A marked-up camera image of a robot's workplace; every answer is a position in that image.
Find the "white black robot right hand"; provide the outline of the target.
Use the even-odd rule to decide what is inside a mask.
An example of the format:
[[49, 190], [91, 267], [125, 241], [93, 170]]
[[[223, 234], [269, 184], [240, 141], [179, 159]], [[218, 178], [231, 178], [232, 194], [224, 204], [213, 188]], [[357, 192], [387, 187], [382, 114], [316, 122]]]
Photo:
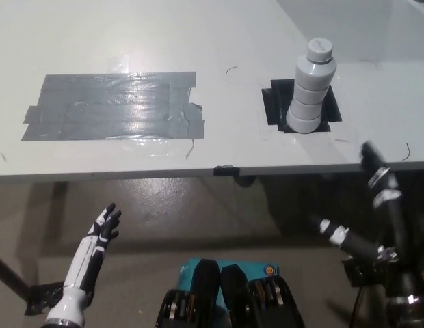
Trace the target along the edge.
[[316, 215], [310, 218], [312, 226], [349, 255], [343, 266], [353, 287], [381, 285], [390, 303], [424, 303], [424, 279], [396, 174], [371, 143], [362, 144], [360, 156], [373, 209], [387, 220], [380, 241], [368, 241], [350, 228]]

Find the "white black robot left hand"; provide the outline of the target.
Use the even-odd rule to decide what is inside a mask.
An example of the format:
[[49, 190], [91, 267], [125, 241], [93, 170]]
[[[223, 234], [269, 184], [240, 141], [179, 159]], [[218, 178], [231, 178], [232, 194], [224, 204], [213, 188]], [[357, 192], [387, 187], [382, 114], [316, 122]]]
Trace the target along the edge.
[[85, 309], [94, 297], [96, 281], [110, 242], [119, 235], [120, 211], [110, 204], [91, 225], [75, 252], [62, 287], [62, 297], [49, 310], [44, 327], [84, 327]]

